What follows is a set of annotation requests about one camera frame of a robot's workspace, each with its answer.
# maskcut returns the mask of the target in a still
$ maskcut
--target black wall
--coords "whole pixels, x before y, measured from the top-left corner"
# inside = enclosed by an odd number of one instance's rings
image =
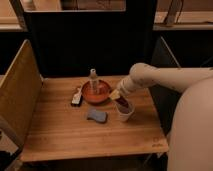
[[[0,74],[6,72],[25,38],[25,32],[0,32]]]

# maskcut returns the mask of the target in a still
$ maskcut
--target red bowl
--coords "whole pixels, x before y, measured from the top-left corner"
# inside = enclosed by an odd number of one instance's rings
[[[98,88],[99,94],[93,94],[90,82],[86,82],[82,87],[82,96],[84,100],[91,104],[99,104],[107,100],[111,92],[110,85],[103,80],[99,80]]]

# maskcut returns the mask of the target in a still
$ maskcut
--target paper cup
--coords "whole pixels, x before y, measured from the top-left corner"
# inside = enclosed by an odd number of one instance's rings
[[[126,122],[135,111],[135,108],[132,105],[132,103],[128,102],[128,104],[129,104],[129,107],[127,108],[125,106],[120,105],[117,102],[115,103],[115,106],[118,112],[118,120],[121,122]]]

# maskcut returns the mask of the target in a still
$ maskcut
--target blue sponge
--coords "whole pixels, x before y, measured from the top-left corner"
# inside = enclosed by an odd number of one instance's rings
[[[87,114],[87,119],[95,120],[98,123],[105,123],[107,121],[107,113],[91,108]]]

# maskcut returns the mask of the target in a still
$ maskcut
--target wooden table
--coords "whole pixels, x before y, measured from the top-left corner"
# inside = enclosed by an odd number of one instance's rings
[[[100,78],[114,88],[123,76]],[[86,77],[44,79],[21,153],[23,162],[168,151],[148,89],[129,95],[135,113],[128,122],[122,123],[117,120],[114,103],[110,100],[98,106],[85,101],[81,107],[70,105],[76,86],[86,81]],[[107,123],[87,120],[91,107],[107,112]]]

